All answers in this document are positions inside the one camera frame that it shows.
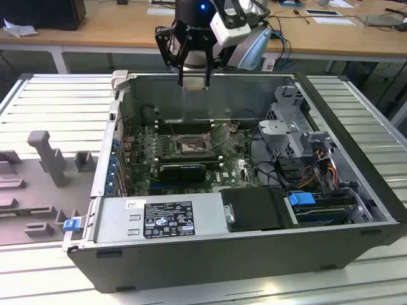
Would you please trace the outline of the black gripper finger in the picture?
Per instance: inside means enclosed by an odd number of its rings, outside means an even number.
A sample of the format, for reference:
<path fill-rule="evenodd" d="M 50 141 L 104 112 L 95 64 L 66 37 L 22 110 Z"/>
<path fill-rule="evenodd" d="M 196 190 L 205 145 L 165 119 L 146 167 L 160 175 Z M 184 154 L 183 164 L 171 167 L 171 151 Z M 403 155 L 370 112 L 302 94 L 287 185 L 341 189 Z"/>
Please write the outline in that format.
<path fill-rule="evenodd" d="M 179 86 L 183 86 L 183 67 L 188 53 L 191 50 L 191 35 L 187 35 L 183 42 L 179 42 L 179 49 L 176 55 L 170 51 L 171 42 L 176 38 L 171 27 L 158 26 L 155 29 L 155 39 L 163 61 L 167 67 L 175 67 L 179 70 Z"/>
<path fill-rule="evenodd" d="M 219 65 L 219 60 L 217 56 L 214 55 L 214 46 L 217 43 L 215 35 L 208 35 L 203 37 L 203 50 L 206 58 L 206 68 L 205 68 L 205 87 L 210 86 L 210 75 L 211 72 L 216 69 Z"/>

